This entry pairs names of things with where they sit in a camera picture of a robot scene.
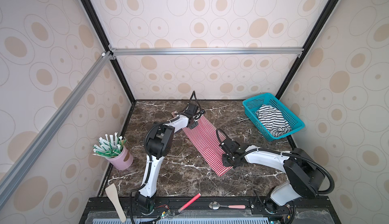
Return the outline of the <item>red white striped tank top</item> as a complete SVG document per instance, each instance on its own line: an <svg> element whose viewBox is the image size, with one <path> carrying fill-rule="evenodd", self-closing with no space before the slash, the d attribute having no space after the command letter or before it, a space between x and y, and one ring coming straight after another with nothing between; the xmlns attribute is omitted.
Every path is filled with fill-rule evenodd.
<svg viewBox="0 0 389 224"><path fill-rule="evenodd" d="M232 167L225 167L222 163L224 151L219 146L216 128L205 116L201 116L197 123L198 125L194 129L186 127L183 132L217 176L222 176Z"/></svg>

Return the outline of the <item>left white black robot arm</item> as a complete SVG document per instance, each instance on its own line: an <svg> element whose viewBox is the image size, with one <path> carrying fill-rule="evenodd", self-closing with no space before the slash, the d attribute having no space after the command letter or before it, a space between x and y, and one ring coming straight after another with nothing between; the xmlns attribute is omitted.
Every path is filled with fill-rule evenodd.
<svg viewBox="0 0 389 224"><path fill-rule="evenodd" d="M155 207L157 181L162 163L169 154L174 134L184 128L193 129L197 120L205 113L193 92L186 107L173 114L171 120L154 123L146 134L143 146L146 152L146 167L141 186L131 190L135 203L143 214L150 214Z"/></svg>

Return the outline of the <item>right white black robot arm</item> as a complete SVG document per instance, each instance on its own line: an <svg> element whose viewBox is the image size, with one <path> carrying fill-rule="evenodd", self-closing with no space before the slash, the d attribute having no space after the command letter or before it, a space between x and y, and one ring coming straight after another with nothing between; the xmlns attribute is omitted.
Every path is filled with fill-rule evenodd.
<svg viewBox="0 0 389 224"><path fill-rule="evenodd" d="M225 167L235 168L250 163L277 169L286 174L287 180L283 184L272 188L265 199L259 199L270 214L276 214L282 206L291 201L299 198L315 199L318 195L330 194L335 188L329 171L300 148L279 152L239 144L221 129L216 129L216 137L224 151L222 163Z"/></svg>

